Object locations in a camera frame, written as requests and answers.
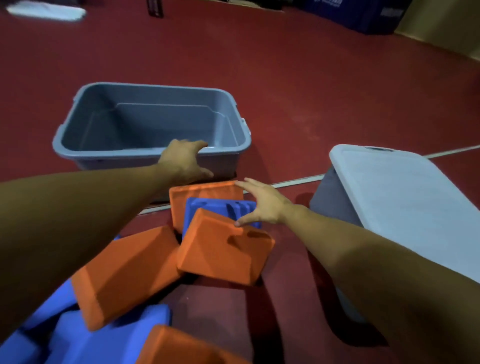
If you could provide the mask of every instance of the blue plastic container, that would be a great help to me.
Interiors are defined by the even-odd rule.
[[[39,364],[40,354],[40,347],[17,330],[0,346],[0,363]]]
[[[172,139],[208,142],[198,163],[216,178],[233,177],[252,142],[226,91],[101,82],[80,88],[53,149],[83,170],[138,167],[157,163]]]
[[[43,304],[24,322],[22,328],[30,330],[49,318],[59,315],[77,303],[73,292],[72,282],[69,279],[63,283]]]
[[[188,226],[198,208],[215,212],[216,214],[226,216],[232,220],[238,220],[242,216],[251,213],[257,207],[253,201],[221,200],[216,198],[198,198],[189,197],[185,205],[185,218],[183,220],[183,236],[187,232]],[[261,222],[254,222],[253,227],[261,229]]]
[[[365,34],[391,34],[412,0],[308,0],[304,10]]]
[[[80,311],[66,312],[53,332],[45,364],[134,364],[155,325],[170,325],[166,304],[137,307],[94,332]]]

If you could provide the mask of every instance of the orange block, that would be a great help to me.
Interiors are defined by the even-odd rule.
[[[220,198],[224,200],[243,200],[243,189],[235,185],[235,181],[193,184],[172,187],[168,191],[172,206],[172,222],[176,231],[183,231],[183,218],[187,198]]]
[[[175,328],[156,325],[135,364],[248,364],[249,362]]]
[[[199,208],[177,254],[178,269],[236,283],[254,284],[275,241],[252,226]]]
[[[112,241],[72,276],[89,330],[98,330],[180,278],[179,245],[162,226]]]

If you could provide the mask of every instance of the pile of blocks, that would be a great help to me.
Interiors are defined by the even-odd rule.
[[[186,273],[253,285],[275,242],[260,223],[234,226],[256,207],[234,182],[174,187],[169,195],[181,244],[170,226],[113,241],[5,341],[0,361],[25,363],[28,354],[28,363],[48,364],[246,363],[169,327],[166,305],[141,304]],[[36,347],[29,331],[54,316],[48,348]]]

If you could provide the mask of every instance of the bin lid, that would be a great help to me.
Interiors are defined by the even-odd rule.
[[[480,282],[480,211],[432,162],[351,145],[330,159],[365,228]]]

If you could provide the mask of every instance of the human hand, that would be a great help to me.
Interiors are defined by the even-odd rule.
[[[208,143],[203,140],[189,142],[188,140],[173,139],[163,151],[158,163],[173,168],[176,185],[212,178],[211,171],[197,164],[197,153],[206,146]]]
[[[292,202],[268,184],[251,178],[245,178],[245,181],[236,181],[235,184],[250,192],[257,199],[257,208],[250,214],[238,219],[235,226],[257,221],[266,221],[272,224],[285,223],[285,212],[293,205]]]

